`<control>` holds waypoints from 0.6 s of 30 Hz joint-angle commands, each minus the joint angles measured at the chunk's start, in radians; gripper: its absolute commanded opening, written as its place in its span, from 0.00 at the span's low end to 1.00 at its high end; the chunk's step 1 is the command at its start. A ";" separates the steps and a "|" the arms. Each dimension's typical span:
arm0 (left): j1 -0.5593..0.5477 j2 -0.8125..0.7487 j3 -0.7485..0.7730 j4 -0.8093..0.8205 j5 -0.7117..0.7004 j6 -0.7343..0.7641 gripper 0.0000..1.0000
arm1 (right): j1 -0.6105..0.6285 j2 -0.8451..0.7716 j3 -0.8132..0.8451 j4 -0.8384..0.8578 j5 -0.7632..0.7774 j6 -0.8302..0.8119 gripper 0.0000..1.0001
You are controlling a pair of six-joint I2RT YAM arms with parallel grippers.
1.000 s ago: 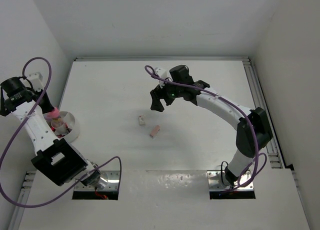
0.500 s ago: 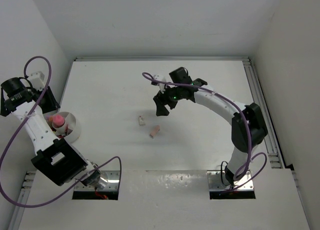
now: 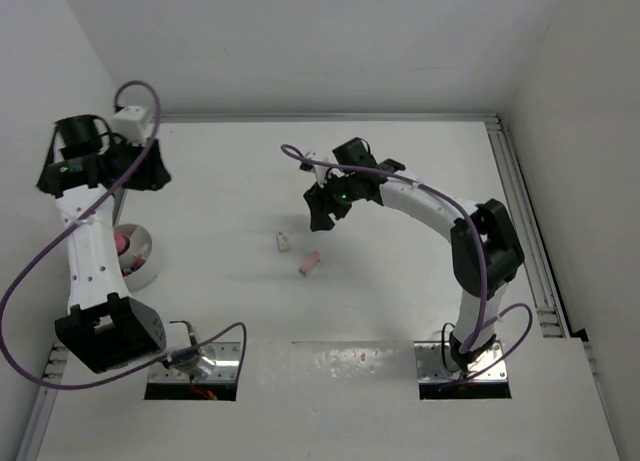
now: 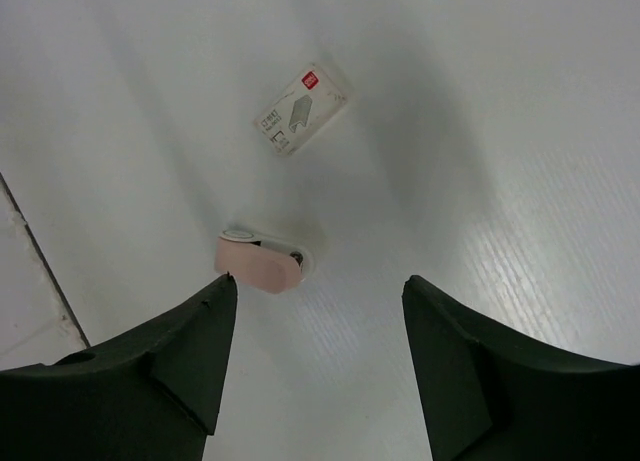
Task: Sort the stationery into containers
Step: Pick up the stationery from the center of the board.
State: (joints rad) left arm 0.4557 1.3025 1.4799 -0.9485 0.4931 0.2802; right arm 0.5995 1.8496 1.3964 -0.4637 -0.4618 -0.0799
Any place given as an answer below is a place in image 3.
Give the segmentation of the white eraser with label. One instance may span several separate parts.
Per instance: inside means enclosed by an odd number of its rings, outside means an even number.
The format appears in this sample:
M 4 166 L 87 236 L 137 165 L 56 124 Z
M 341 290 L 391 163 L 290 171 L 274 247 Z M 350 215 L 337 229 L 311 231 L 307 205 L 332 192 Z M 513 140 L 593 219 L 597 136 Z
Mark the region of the white eraser with label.
M 286 232 L 284 231 L 277 232 L 276 245 L 279 252 L 288 252 L 291 250 L 291 241 Z

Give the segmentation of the red pen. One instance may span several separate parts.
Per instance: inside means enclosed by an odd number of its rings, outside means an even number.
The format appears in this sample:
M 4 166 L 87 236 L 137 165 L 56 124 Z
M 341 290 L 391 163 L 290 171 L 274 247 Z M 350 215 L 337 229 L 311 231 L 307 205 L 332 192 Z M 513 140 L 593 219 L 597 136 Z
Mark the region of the red pen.
M 146 259 L 142 255 L 136 256 L 130 266 L 127 268 L 127 271 L 132 273 L 139 270 L 146 263 Z

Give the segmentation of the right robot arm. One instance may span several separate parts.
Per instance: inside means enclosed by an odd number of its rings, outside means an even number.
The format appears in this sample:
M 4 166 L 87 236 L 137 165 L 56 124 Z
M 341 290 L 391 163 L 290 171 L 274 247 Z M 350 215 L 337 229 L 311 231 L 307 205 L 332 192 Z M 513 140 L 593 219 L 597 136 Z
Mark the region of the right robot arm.
M 303 198 L 312 231 L 330 231 L 360 200 L 421 222 L 451 247 L 453 274 L 461 288 L 459 314 L 449 336 L 452 360 L 465 371 L 495 339 L 494 323 L 524 251 L 504 204 L 459 199 L 421 183 L 404 164 L 377 161 L 370 145 L 353 138 L 319 159 L 302 156 L 300 170 L 315 176 Z

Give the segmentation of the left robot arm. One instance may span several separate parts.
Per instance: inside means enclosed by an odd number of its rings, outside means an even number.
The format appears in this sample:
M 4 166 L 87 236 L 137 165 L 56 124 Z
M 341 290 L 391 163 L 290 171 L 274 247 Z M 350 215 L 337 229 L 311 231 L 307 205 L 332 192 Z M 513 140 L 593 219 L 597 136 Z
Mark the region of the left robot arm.
M 116 181 L 141 157 L 125 190 L 158 191 L 170 182 L 154 143 L 145 146 L 148 109 L 128 106 L 96 126 L 85 114 L 56 121 L 37 188 L 54 197 L 65 227 L 70 271 L 66 316 L 54 323 L 59 341 L 92 372 L 100 374 L 158 354 L 167 345 L 159 314 L 136 300 L 128 277 L 150 260 L 151 245 L 138 226 L 113 221 Z

